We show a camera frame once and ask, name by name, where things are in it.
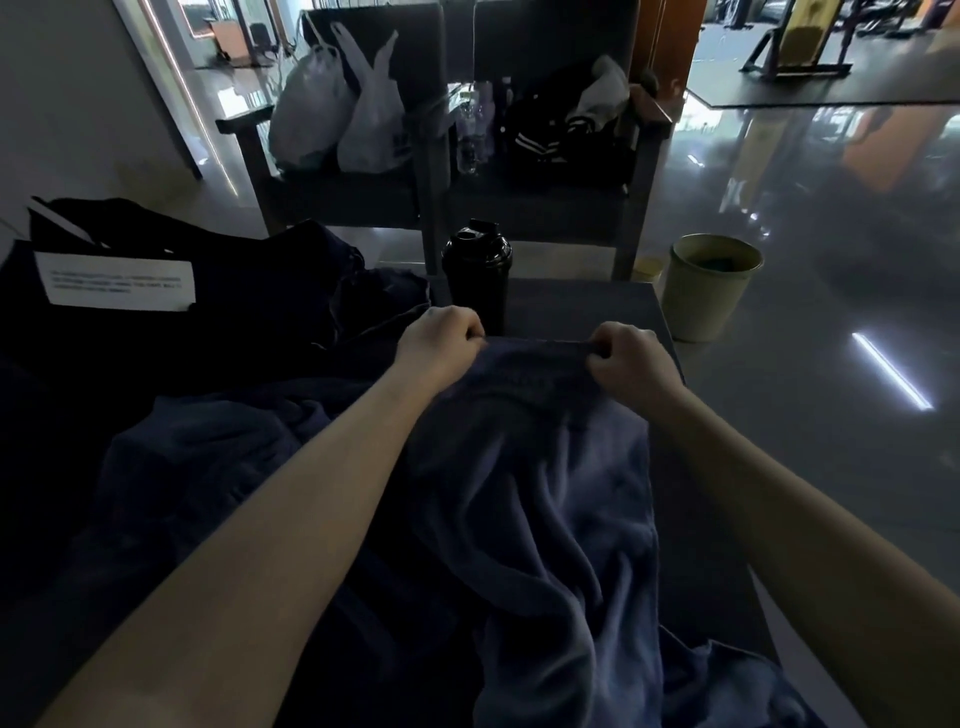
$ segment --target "navy blue towel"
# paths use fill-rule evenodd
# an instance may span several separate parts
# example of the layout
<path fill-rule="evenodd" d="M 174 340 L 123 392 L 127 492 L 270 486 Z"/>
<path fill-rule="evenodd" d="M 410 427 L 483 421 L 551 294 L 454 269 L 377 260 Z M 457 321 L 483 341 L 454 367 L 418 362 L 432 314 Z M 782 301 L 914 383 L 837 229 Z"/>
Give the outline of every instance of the navy blue towel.
<path fill-rule="evenodd" d="M 587 353 L 491 340 L 423 414 L 276 725 L 822 725 L 769 662 L 659 629 L 646 423 L 599 390 Z M 0 724 L 36 719 L 369 384 L 163 399 L 119 435 L 69 568 L 0 627 Z"/>

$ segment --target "hand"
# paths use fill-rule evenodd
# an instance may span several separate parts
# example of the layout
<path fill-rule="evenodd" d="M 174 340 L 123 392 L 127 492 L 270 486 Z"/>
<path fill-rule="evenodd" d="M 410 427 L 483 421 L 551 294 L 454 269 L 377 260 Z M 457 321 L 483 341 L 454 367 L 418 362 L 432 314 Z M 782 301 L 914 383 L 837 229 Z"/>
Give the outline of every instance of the hand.
<path fill-rule="evenodd" d="M 640 417 L 662 423 L 689 390 L 653 331 L 608 321 L 590 337 L 606 358 L 591 354 L 587 368 L 615 400 Z"/>
<path fill-rule="evenodd" d="M 480 317 L 470 308 L 428 308 L 396 345 L 395 368 L 422 384 L 430 397 L 467 373 L 487 342 Z"/>

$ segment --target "forearm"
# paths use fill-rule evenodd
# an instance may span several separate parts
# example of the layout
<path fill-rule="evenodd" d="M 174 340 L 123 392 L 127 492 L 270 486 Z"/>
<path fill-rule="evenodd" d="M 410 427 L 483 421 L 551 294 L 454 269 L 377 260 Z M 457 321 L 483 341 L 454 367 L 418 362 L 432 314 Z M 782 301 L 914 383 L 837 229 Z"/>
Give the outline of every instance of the forearm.
<path fill-rule="evenodd" d="M 40 725 L 270 725 L 431 394 L 388 372 L 147 598 Z"/>
<path fill-rule="evenodd" d="M 868 723 L 960 724 L 960 599 L 696 398 L 663 425 Z"/>

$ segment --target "white label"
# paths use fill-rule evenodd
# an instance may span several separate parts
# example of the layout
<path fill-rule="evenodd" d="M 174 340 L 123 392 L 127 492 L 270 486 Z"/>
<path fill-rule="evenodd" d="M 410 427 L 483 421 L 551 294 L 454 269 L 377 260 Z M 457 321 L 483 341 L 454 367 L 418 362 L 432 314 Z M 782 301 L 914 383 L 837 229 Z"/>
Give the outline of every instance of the white label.
<path fill-rule="evenodd" d="M 185 260 L 34 253 L 54 305 L 185 311 L 197 300 L 193 265 Z"/>

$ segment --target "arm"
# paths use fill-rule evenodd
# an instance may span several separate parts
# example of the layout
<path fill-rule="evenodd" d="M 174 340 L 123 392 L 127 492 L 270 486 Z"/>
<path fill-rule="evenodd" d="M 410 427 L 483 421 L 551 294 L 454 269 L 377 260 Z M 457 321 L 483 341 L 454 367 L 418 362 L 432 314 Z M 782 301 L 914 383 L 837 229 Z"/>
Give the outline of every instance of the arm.
<path fill-rule="evenodd" d="M 588 367 L 664 429 L 751 566 L 875 728 L 960 725 L 960 598 L 684 386 L 653 331 L 604 324 Z"/>
<path fill-rule="evenodd" d="M 270 726 L 414 423 L 483 346 L 430 309 L 391 369 L 241 505 L 110 636 L 38 726 Z"/>

